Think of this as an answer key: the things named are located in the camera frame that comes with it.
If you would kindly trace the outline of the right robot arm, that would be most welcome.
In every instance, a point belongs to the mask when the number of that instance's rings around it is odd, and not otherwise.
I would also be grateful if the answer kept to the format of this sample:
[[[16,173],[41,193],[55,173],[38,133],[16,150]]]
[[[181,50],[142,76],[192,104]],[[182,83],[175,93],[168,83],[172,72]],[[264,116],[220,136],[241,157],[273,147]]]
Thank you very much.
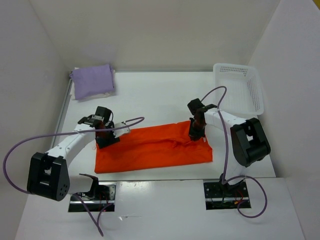
[[[223,167],[219,191],[229,197],[247,175],[247,168],[271,152],[261,122],[255,117],[245,119],[232,115],[214,104],[204,105],[198,98],[191,100],[187,107],[192,114],[188,131],[192,141],[212,141],[216,133],[223,133],[224,140],[216,140],[210,146],[216,148],[225,144],[224,158],[214,154],[214,162]]]

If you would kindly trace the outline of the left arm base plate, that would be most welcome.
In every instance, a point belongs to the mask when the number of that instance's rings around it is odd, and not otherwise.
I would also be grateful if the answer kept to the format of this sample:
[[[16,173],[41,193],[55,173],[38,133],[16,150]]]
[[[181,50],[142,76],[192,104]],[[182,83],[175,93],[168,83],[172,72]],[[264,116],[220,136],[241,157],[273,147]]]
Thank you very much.
[[[99,188],[95,194],[90,192],[77,192],[77,197],[72,195],[69,200],[68,212],[83,213],[86,211],[80,199],[90,212],[114,212],[116,190],[116,182],[100,181]]]

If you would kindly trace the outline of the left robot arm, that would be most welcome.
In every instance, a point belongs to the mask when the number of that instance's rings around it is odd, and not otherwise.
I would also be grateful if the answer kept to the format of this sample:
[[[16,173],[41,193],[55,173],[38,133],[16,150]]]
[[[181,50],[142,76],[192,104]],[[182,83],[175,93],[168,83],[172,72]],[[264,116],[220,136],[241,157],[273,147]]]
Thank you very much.
[[[72,135],[45,153],[35,153],[30,161],[27,191],[55,201],[80,192],[88,200],[96,199],[100,193],[99,179],[86,173],[70,177],[68,167],[92,141],[100,149],[119,142],[119,128],[125,123],[115,124],[112,114],[106,107],[97,107],[95,114],[82,117],[77,122]]]

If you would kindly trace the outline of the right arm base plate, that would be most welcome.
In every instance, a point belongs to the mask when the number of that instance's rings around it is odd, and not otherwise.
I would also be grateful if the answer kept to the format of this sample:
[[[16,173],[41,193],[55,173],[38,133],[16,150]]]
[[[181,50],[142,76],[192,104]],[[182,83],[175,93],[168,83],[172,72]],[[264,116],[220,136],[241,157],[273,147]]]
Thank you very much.
[[[246,183],[222,185],[220,180],[203,182],[206,210],[250,209],[251,203]]]

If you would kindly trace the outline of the orange t shirt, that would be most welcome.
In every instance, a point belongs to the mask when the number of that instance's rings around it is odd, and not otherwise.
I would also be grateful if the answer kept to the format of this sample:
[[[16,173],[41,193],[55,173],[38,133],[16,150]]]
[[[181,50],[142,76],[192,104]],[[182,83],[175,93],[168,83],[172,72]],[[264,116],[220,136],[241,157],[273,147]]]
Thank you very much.
[[[97,174],[211,163],[207,140],[192,141],[190,121],[136,128],[119,142],[96,149]]]

